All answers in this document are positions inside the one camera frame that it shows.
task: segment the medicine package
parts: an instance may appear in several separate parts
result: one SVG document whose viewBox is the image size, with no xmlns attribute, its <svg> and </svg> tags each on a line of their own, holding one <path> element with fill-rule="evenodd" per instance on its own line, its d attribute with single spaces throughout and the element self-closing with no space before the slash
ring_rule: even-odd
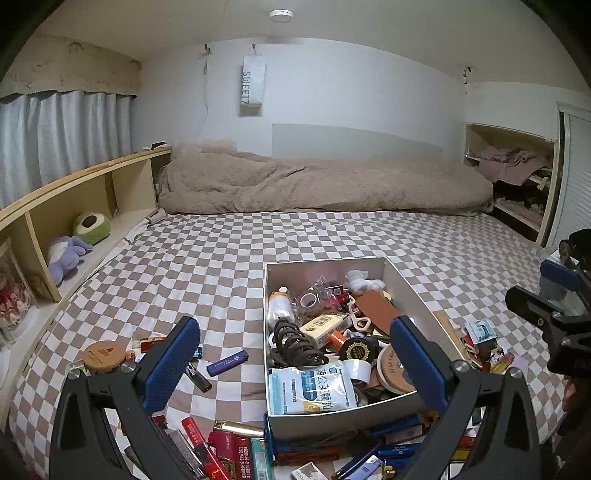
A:
<svg viewBox="0 0 591 480">
<path fill-rule="evenodd" d="M 273 415 L 297 415 L 355 408 L 355 393 L 343 362 L 321 367 L 272 369 L 269 375 Z"/>
</svg>

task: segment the white bottle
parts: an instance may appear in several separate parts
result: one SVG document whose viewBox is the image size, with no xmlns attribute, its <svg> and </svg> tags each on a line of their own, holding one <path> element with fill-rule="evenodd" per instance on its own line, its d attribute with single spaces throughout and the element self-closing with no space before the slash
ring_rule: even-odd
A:
<svg viewBox="0 0 591 480">
<path fill-rule="evenodd" d="M 269 328 L 273 328 L 279 317 L 289 318 L 295 322 L 296 316 L 294 310 L 291 308 L 291 300 L 286 287 L 281 287 L 278 291 L 274 291 L 269 297 L 269 307 L 267 310 L 267 324 Z"/>
</svg>

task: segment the round wooden lid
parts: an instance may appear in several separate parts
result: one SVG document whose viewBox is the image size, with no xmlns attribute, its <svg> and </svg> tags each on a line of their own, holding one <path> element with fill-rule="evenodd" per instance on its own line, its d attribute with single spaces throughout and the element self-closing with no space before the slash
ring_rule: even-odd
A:
<svg viewBox="0 0 591 480">
<path fill-rule="evenodd" d="M 379 353 L 378 378 L 380 383 L 393 393 L 405 394 L 416 390 L 404 372 L 404 367 L 394 353 L 392 345 L 388 345 Z"/>
<path fill-rule="evenodd" d="M 125 347 L 112 340 L 104 340 L 90 345 L 84 351 L 82 360 L 88 370 L 95 373 L 107 373 L 123 363 Z"/>
</svg>

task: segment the blue gripper pad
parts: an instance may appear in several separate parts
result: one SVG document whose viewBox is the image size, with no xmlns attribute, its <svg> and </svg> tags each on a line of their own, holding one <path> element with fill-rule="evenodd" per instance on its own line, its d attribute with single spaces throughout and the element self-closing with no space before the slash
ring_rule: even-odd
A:
<svg viewBox="0 0 591 480">
<path fill-rule="evenodd" d="M 406 315 L 394 319 L 390 325 L 390 344 L 394 352 L 408 372 L 425 406 L 441 417 L 449 404 L 446 380 L 417 340 L 418 335 L 421 340 L 428 341 Z"/>
<path fill-rule="evenodd" d="M 168 334 L 164 342 L 168 342 L 171 337 L 172 342 L 168 344 L 168 347 L 167 345 L 155 345 L 139 363 L 141 368 L 147 367 L 154 360 L 154 355 L 160 355 L 160 359 L 157 359 L 157 362 L 143 381 L 144 399 L 142 406 L 149 415 L 152 415 L 155 411 L 164 410 L 170 395 L 173 394 L 178 381 L 183 376 L 196 348 L 199 346 L 201 332 L 197 320 L 183 317 L 172 332 Z M 164 352 L 161 351 L 160 347 L 162 346 L 165 347 Z"/>
</svg>

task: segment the closet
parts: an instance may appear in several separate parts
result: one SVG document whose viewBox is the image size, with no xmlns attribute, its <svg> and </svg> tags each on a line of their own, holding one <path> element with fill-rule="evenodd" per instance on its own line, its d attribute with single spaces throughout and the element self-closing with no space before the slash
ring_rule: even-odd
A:
<svg viewBox="0 0 591 480">
<path fill-rule="evenodd" d="M 500 157 L 498 162 L 490 160 L 491 152 Z M 525 175 L 521 172 L 522 178 L 515 181 L 515 176 L 508 172 L 513 171 L 510 168 L 521 158 L 534 158 L 527 161 L 539 168 Z M 488 168 L 485 176 L 491 175 L 491 168 L 503 171 L 502 177 L 494 182 L 495 203 L 491 215 L 529 240 L 546 246 L 554 225 L 563 169 L 557 144 L 508 128 L 466 124 L 464 162 L 481 173 Z"/>
<path fill-rule="evenodd" d="M 558 105 L 563 175 L 548 245 L 591 228 L 591 112 Z"/>
</svg>

